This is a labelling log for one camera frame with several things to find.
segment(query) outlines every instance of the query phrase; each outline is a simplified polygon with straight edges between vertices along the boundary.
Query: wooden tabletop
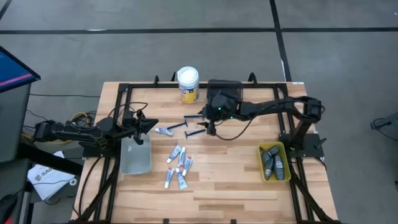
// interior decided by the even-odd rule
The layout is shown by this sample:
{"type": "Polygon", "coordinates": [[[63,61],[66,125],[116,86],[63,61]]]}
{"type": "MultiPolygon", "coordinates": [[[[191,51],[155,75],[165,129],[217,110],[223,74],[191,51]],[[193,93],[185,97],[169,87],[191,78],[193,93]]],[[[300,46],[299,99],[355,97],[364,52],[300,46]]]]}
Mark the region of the wooden tabletop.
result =
{"type": "MultiPolygon", "coordinates": [[[[106,117],[114,108],[119,83],[104,83],[99,100],[96,121],[106,117]]],[[[287,83],[289,96],[306,95],[302,83],[287,83]]],[[[271,89],[244,89],[245,101],[262,102],[274,100],[271,89]]],[[[197,114],[206,103],[206,90],[194,104],[181,102],[177,88],[136,88],[131,101],[148,102],[144,110],[147,118],[157,118],[156,128],[166,128],[183,122],[183,116],[197,114]]],[[[142,105],[132,105],[134,109],[142,105]]],[[[152,172],[144,175],[119,173],[112,223],[162,223],[169,218],[171,223],[295,223],[289,183],[265,184],[260,178],[255,151],[260,142],[276,141],[280,133],[276,114],[254,119],[246,132],[234,141],[222,141],[201,133],[185,139],[184,131],[202,129],[188,120],[189,127],[174,129],[174,136],[150,131],[152,143],[152,172]],[[176,145],[187,148],[187,155],[194,163],[185,178],[188,188],[180,190],[176,175],[169,189],[164,189],[168,166],[175,167],[178,159],[170,165],[166,160],[176,145]]],[[[231,138],[242,131],[247,122],[225,121],[217,127],[217,133],[231,138]]],[[[96,159],[87,159],[81,175],[86,178],[96,159]]],[[[86,208],[96,193],[103,169],[101,159],[91,173],[83,196],[86,208]]],[[[330,217],[337,219],[325,168],[315,159],[303,160],[308,188],[319,206],[330,217]]],[[[75,208],[83,183],[80,182],[75,208]]],[[[299,190],[302,216],[306,219],[305,205],[299,190]]],[[[105,217],[108,193],[103,200],[101,218],[105,217]]]]}

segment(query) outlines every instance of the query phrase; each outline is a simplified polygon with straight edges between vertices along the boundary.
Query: yellow tray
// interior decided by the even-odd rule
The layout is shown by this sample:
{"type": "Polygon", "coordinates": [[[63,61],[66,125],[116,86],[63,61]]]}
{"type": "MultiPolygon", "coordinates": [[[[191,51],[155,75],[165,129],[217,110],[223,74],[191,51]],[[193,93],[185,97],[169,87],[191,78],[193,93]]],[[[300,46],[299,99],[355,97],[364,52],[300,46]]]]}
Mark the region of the yellow tray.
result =
{"type": "Polygon", "coordinates": [[[287,157],[286,157],[286,151],[285,151],[285,146],[281,142],[265,142],[265,143],[260,143],[259,147],[257,148],[257,159],[260,165],[260,176],[262,181],[265,183],[269,182],[285,182],[289,181],[291,178],[290,171],[289,171],[289,165],[287,163],[287,157]],[[261,153],[260,153],[260,147],[263,147],[264,149],[269,149],[272,146],[279,146],[280,151],[278,152],[278,156],[282,159],[282,162],[284,163],[284,173],[285,173],[285,179],[283,180],[278,180],[276,179],[275,173],[272,172],[272,175],[269,177],[268,180],[264,177],[264,163],[262,162],[261,159],[261,153]]]}

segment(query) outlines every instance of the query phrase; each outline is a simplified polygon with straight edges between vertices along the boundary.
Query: yellow cable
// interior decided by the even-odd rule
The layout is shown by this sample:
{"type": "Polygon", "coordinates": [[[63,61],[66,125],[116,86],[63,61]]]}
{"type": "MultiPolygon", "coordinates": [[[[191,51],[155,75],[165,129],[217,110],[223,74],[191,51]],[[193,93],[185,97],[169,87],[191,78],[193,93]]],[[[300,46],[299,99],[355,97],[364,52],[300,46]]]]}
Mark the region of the yellow cable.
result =
{"type": "MultiPolygon", "coordinates": [[[[82,115],[84,115],[86,118],[88,118],[88,115],[87,115],[86,113],[84,113],[84,112],[77,112],[77,113],[75,113],[75,115],[72,116],[71,121],[73,121],[73,119],[75,119],[75,116],[76,116],[76,115],[79,115],[79,114],[82,114],[82,115]]],[[[28,138],[28,139],[32,139],[32,137],[30,137],[30,136],[27,135],[27,134],[21,134],[21,136],[23,136],[23,137],[25,137],[25,138],[28,138]]],[[[67,140],[67,141],[64,141],[64,142],[45,142],[45,143],[48,143],[48,144],[60,144],[60,145],[62,145],[62,144],[69,144],[69,143],[71,143],[72,141],[73,141],[73,140],[67,140]]]]}

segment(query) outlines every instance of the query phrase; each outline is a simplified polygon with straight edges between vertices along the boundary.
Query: toothpaste tube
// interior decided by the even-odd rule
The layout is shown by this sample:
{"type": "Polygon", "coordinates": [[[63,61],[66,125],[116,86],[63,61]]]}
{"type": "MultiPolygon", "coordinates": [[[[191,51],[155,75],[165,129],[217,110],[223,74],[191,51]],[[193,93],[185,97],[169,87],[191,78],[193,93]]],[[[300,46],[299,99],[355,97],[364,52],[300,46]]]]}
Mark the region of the toothpaste tube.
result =
{"type": "Polygon", "coordinates": [[[177,179],[178,179],[178,182],[180,183],[180,190],[186,189],[188,187],[188,185],[187,185],[186,181],[184,180],[184,177],[182,176],[180,169],[175,168],[175,171],[177,172],[177,179]]]}
{"type": "Polygon", "coordinates": [[[165,134],[168,136],[173,136],[174,132],[168,130],[167,128],[155,128],[155,131],[159,134],[165,134]]]}
{"type": "Polygon", "coordinates": [[[185,147],[182,147],[181,153],[180,153],[180,159],[178,161],[178,166],[179,167],[184,167],[184,160],[185,160],[185,147]]]}
{"type": "Polygon", "coordinates": [[[174,168],[169,167],[167,169],[167,175],[166,175],[166,183],[164,184],[164,188],[168,188],[170,185],[170,180],[172,180],[172,176],[174,173],[174,168]]]}
{"type": "Polygon", "coordinates": [[[193,158],[188,156],[187,159],[185,160],[184,170],[182,171],[183,176],[187,174],[189,168],[191,168],[192,163],[193,163],[193,158]]]}
{"type": "Polygon", "coordinates": [[[167,163],[170,163],[171,161],[173,161],[173,159],[176,158],[176,156],[181,152],[182,148],[177,145],[175,147],[175,149],[172,151],[172,153],[169,155],[169,158],[167,159],[167,163]]]}

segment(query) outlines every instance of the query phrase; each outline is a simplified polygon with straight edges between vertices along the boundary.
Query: floor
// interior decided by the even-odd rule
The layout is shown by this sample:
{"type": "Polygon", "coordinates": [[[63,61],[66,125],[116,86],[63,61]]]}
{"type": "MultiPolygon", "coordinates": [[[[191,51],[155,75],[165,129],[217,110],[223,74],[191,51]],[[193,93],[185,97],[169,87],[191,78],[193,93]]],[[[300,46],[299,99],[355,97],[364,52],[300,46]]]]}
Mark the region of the floor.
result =
{"type": "MultiPolygon", "coordinates": [[[[4,9],[0,11],[0,45],[42,76],[32,85],[32,93],[99,95],[105,81],[149,81],[155,75],[167,81],[185,65],[196,67],[201,80],[245,81],[254,72],[260,81],[305,82],[308,94],[326,107],[317,129],[328,138],[324,151],[339,219],[396,223],[397,143],[372,131],[369,123],[398,110],[398,32],[283,32],[287,60],[281,64],[274,32],[1,34],[2,30],[273,28],[269,1],[0,0],[0,8],[4,4],[9,7],[4,15],[4,9]]],[[[282,28],[398,27],[395,0],[277,0],[276,7],[282,28]]],[[[77,111],[95,110],[97,104],[96,98],[31,96],[28,108],[65,121],[77,111]]],[[[39,121],[27,115],[25,123],[39,121]]],[[[49,152],[74,147],[40,145],[49,152]]],[[[37,203],[33,223],[67,222],[73,201],[37,203]]]]}

